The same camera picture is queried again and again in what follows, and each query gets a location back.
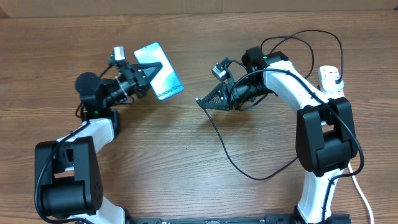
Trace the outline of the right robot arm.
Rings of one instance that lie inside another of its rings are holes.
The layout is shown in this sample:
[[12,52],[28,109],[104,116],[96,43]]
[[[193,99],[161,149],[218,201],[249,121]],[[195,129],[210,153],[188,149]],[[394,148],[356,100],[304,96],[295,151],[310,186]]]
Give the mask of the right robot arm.
[[259,47],[241,58],[247,74],[234,80],[223,60],[212,69],[220,81],[196,102],[204,110],[240,110],[256,97],[273,93],[296,116],[295,150],[305,169],[301,199],[291,214],[268,214],[264,223],[351,223],[349,215],[336,215],[331,201],[338,179],[361,149],[355,136],[349,101],[337,91],[319,90],[301,76],[282,52],[264,54]]

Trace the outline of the white power strip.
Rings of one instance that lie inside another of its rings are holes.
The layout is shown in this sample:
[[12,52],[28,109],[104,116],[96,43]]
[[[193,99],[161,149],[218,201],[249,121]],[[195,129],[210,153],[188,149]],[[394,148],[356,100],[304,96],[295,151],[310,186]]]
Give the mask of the white power strip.
[[323,65],[318,69],[320,91],[331,98],[344,97],[344,81],[336,83],[340,79],[339,71],[331,65]]

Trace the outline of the cardboard backdrop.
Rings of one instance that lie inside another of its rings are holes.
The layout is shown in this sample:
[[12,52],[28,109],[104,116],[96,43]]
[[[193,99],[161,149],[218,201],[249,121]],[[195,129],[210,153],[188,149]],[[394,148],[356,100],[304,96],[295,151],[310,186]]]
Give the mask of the cardboard backdrop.
[[2,18],[390,10],[397,0],[1,0]]

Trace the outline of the Samsung Galaxy smartphone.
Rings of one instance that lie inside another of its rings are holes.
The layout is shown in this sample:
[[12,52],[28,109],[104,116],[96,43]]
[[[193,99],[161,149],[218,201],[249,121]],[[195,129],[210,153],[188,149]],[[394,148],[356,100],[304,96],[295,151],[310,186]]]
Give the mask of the Samsung Galaxy smartphone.
[[183,83],[158,42],[134,51],[134,56],[140,64],[156,62],[162,64],[162,68],[150,82],[159,101],[166,100],[184,90]]

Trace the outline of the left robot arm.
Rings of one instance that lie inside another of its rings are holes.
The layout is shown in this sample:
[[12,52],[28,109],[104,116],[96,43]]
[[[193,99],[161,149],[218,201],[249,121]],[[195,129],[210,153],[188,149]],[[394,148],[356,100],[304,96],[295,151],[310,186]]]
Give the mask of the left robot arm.
[[104,196],[97,153],[119,135],[120,115],[114,107],[145,96],[162,64],[111,62],[109,67],[117,68],[116,78],[85,72],[75,81],[81,126],[35,147],[34,203],[39,217],[47,223],[134,221],[125,208]]

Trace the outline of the white charger plug adapter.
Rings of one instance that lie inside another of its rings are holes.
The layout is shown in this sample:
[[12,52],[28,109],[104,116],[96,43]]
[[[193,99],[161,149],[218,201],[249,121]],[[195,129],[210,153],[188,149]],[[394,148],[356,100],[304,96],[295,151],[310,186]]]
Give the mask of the white charger plug adapter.
[[344,88],[344,81],[336,77],[322,78],[320,81],[320,91],[325,94],[338,93]]

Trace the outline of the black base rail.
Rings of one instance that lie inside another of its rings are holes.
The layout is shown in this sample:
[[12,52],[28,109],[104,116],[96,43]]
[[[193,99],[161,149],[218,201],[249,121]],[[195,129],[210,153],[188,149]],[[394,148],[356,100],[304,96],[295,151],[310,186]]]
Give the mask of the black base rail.
[[127,224],[299,224],[293,215],[266,215],[254,218],[194,218],[162,220],[160,218],[126,218]]

